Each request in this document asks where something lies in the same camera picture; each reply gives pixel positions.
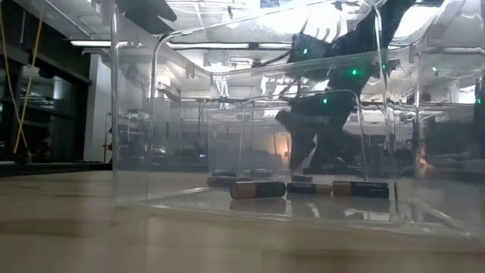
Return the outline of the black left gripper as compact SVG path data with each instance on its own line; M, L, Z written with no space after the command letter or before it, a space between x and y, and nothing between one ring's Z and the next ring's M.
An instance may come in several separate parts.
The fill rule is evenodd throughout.
M177 20L177 15L165 0L117 0L119 12L135 25L148 33L171 33L170 22Z

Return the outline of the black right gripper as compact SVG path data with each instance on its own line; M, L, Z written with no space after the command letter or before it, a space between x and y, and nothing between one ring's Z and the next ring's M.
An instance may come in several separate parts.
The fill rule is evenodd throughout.
M288 131L303 128L303 123L330 124L343 127L356 107L362 90L374 76L372 66L335 66L289 74L294 82L307 78L327 81L324 93L287 98L290 111L281 110L276 120ZM315 148L315 132L291 133L292 146L289 169L296 170ZM323 129L317 132L317 146L310 161L311 168L323 168L340 150L341 130Z

